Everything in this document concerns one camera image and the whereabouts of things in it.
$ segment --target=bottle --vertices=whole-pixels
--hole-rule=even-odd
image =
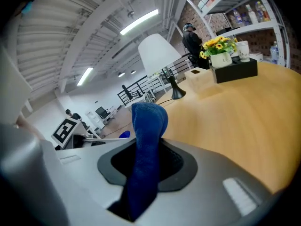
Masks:
[[[257,11],[258,17],[259,17],[259,22],[260,23],[264,22],[264,16],[263,16],[263,11],[262,11],[262,9],[260,7],[260,2],[256,2],[255,3],[255,7],[256,7],[256,11]]]
[[[279,59],[279,50],[276,41],[274,41],[274,45],[271,46],[270,51],[271,51],[272,63],[277,64]]]
[[[236,18],[236,22],[237,22],[238,26],[240,28],[243,27],[244,26],[243,19],[241,18],[240,14],[237,12],[236,9],[233,9],[233,15]]]
[[[243,18],[243,21],[244,21],[244,23],[245,23],[245,26],[251,25],[251,22],[250,22],[249,17],[248,17],[247,14],[243,13],[241,16],[242,16],[242,18]]]
[[[261,10],[262,12],[262,15],[263,15],[263,20],[264,21],[270,21],[270,17],[269,17],[269,14],[265,8],[265,6],[263,6],[259,1],[256,3],[256,5],[259,7],[259,9]]]
[[[257,20],[257,17],[256,17],[256,14],[253,12],[253,10],[251,9],[251,6],[249,4],[246,5],[246,8],[248,9],[248,12],[249,12],[249,17],[252,21],[252,24],[257,24],[258,23],[258,20]]]

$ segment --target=table lamp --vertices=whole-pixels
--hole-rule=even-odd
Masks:
[[[145,38],[139,44],[138,51],[148,76],[163,68],[165,68],[167,74],[169,74],[167,66],[182,57],[178,51],[158,33]],[[171,98],[174,100],[182,98],[186,94],[186,91],[178,87],[172,75],[170,75],[168,79],[173,88]]]

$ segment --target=blue towel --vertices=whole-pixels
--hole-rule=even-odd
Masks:
[[[160,175],[158,143],[167,128],[168,116],[157,104],[135,103],[132,105],[132,123],[137,146],[126,189],[127,211],[135,221],[157,196]]]

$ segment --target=flower pot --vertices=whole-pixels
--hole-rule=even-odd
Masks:
[[[224,52],[218,55],[211,55],[211,64],[214,68],[223,68],[232,63],[232,58],[228,52]]]

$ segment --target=brick wall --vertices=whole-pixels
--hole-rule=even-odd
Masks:
[[[200,0],[192,0],[194,4],[198,4]],[[258,0],[251,0],[247,4],[250,4],[252,9],[255,11],[255,2]],[[246,12],[246,5],[242,5],[237,8],[240,14]],[[233,27],[236,26],[235,17],[233,16],[233,12],[229,12],[227,14],[228,19]],[[206,15],[205,19],[209,21],[210,15]],[[283,15],[282,19],[284,20],[289,45],[290,45],[290,56],[291,56],[291,69],[301,73],[301,46],[297,40],[297,37],[286,17]],[[186,3],[184,9],[182,11],[180,20],[178,22],[179,27],[182,29],[185,23],[192,23],[196,27],[195,33],[202,39],[203,42],[210,39],[209,32],[202,22],[198,14],[191,7],[189,3]],[[224,18],[223,14],[213,14],[210,22],[211,28],[213,32],[217,32],[225,27],[228,27],[228,23]],[[237,35],[238,40],[248,40],[249,47],[251,52],[261,52],[265,56],[270,56],[270,47],[273,45],[273,42],[276,41],[276,37],[274,31],[271,30],[261,30],[255,32],[249,32],[241,35]],[[175,30],[171,44],[179,51],[179,53],[183,54],[183,44],[182,38],[179,33]]]

